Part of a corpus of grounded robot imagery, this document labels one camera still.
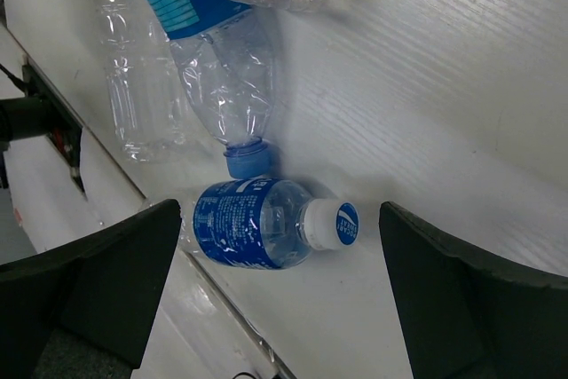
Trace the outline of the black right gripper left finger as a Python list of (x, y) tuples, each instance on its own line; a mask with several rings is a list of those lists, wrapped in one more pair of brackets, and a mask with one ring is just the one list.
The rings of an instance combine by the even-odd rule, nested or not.
[(178, 244), (162, 201), (1, 267), (3, 378), (129, 378), (140, 368)]

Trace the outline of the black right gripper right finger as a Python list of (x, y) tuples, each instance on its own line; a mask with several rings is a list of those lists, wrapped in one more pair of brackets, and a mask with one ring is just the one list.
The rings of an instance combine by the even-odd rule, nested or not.
[(567, 279), (385, 202), (379, 231), (416, 378), (565, 378)]

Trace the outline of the small blue Pocari bottle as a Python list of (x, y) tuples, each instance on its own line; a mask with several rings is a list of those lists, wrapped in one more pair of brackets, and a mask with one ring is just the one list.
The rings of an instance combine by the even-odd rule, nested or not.
[(287, 179), (232, 180), (177, 199), (182, 249), (220, 265), (284, 270), (316, 251), (350, 247), (359, 235), (353, 204), (316, 198)]

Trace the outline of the black left robot arm base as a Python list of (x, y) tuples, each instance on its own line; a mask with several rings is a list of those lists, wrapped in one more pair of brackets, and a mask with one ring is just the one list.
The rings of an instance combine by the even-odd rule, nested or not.
[(21, 71), (22, 77), (18, 77), (1, 67), (1, 72), (23, 93), (21, 98), (1, 101), (1, 151), (8, 151), (13, 141), (46, 137), (67, 165), (76, 187), (84, 192), (80, 172), (83, 126), (34, 67), (25, 64)]

